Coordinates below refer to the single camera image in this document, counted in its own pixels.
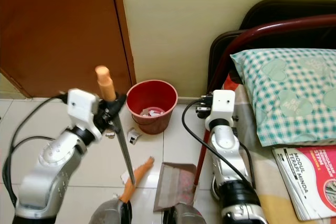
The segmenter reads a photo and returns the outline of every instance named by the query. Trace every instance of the brown door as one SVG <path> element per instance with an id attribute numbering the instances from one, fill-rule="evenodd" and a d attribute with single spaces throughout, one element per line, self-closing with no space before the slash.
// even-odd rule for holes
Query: brown door
<path id="1" fill-rule="evenodd" d="M 1 0 L 1 71 L 32 97 L 99 93 L 94 68 L 131 86 L 113 0 Z"/>

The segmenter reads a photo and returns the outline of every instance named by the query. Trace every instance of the checkered pillow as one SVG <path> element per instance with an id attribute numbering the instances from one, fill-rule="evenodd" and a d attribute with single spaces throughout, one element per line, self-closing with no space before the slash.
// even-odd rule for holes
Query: checkered pillow
<path id="1" fill-rule="evenodd" d="M 254 49 L 231 57 L 262 146 L 336 144 L 336 50 Z"/>

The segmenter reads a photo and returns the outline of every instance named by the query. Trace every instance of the plastic bucket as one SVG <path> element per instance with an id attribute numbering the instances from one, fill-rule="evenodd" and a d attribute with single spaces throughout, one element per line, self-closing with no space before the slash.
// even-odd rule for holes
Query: plastic bucket
<path id="1" fill-rule="evenodd" d="M 168 82 L 160 80 L 143 81 L 134 85 L 127 93 L 127 108 L 139 128 L 147 134 L 163 132 L 177 104 L 177 91 Z M 144 109 L 162 112 L 156 116 L 140 115 Z"/>

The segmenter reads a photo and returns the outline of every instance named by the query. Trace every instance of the bed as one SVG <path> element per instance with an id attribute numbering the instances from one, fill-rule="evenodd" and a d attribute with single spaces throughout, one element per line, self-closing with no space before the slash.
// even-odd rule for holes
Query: bed
<path id="1" fill-rule="evenodd" d="M 272 22 L 238 33 L 228 33 L 229 37 L 234 36 L 235 38 L 225 48 L 224 53 L 216 64 L 216 70 L 209 74 L 208 92 L 223 88 L 223 83 L 227 80 L 229 75 L 232 81 L 240 84 L 234 88 L 236 92 L 235 115 L 239 117 L 239 121 L 236 123 L 238 138 L 251 152 L 255 166 L 258 195 L 270 224 L 301 222 L 297 219 L 280 171 L 271 152 L 272 146 L 262 147 L 258 139 L 256 119 L 250 99 L 248 98 L 245 87 L 241 85 L 241 78 L 237 74 L 237 69 L 230 56 L 249 48 L 247 45 L 250 45 L 253 41 L 257 41 L 260 38 L 273 35 L 276 35 L 277 38 L 284 38 L 288 36 L 289 33 L 297 33 L 298 31 L 306 31 L 307 34 L 313 30 L 320 32 L 317 38 L 318 43 L 306 47 L 318 48 L 319 45 L 326 45 L 325 41 L 328 38 L 328 48 L 336 48 L 336 41 L 334 39 L 330 40 L 330 37 L 328 37 L 328 34 L 335 31 L 334 27 L 336 27 L 336 15 L 330 14 Z M 291 41 L 290 43 L 291 47 L 295 47 L 295 42 Z M 268 44 L 265 46 L 259 44 L 259 47 L 269 48 Z M 277 47 L 276 42 L 272 42 L 272 47 Z M 199 159 L 200 166 L 202 166 L 203 162 L 203 151 L 204 150 L 201 151 Z M 307 221 L 307 223 L 332 224 L 336 223 L 336 218 L 312 220 Z"/>

